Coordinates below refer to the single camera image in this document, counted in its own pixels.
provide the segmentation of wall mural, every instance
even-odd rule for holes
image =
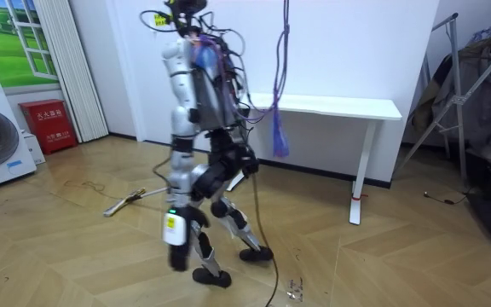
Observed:
[[[19,21],[39,23],[32,0],[26,0],[31,11],[32,21],[28,20],[22,0],[10,1],[14,6],[14,11]],[[12,24],[10,16],[5,0],[0,0],[0,83],[2,87],[58,83],[57,80],[51,78],[34,76],[33,67],[26,58],[25,47],[48,50],[43,31],[40,28],[21,26],[20,31],[22,31],[26,44],[24,46]],[[39,73],[55,75],[55,69],[50,55],[43,55],[38,52],[30,52],[30,55],[37,75]]]

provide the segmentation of white table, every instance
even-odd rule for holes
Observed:
[[[272,104],[271,94],[251,94],[251,100],[259,109],[267,109]],[[280,111],[315,113],[326,116],[346,117],[368,120],[367,133],[363,141],[357,178],[352,187],[352,199],[349,209],[349,222],[359,225],[361,222],[361,190],[365,181],[368,158],[371,153],[374,132],[380,120],[401,120],[402,116],[396,105],[386,99],[361,99],[327,96],[283,95],[279,103]],[[239,174],[228,190],[243,179]]]

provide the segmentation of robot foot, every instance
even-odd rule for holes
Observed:
[[[232,284],[232,279],[230,278],[229,273],[222,270],[221,275],[219,277],[215,277],[206,268],[195,269],[193,271],[193,280],[203,285],[213,285],[223,288],[229,287],[230,284]]]
[[[274,254],[268,247],[260,246],[261,250],[256,251],[252,248],[245,249],[240,252],[240,259],[246,262],[259,262],[272,260]]]

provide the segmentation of red box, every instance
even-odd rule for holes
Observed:
[[[28,127],[39,140],[43,154],[77,146],[64,102],[57,99],[19,103]]]

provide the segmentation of herringbone floor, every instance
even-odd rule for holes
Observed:
[[[167,154],[107,137],[55,153],[35,175],[0,187],[0,306],[264,306],[273,265],[242,263],[242,243],[214,218],[207,233],[233,277],[228,289],[168,268],[163,194],[102,217],[131,190],[162,187],[151,166]],[[455,171],[433,153],[411,161],[391,190],[366,188],[361,226],[348,223],[349,182],[267,166],[258,178],[280,267],[274,307],[491,306],[491,241],[466,202],[422,196],[461,198]],[[229,197],[258,233],[251,191],[244,182]]]

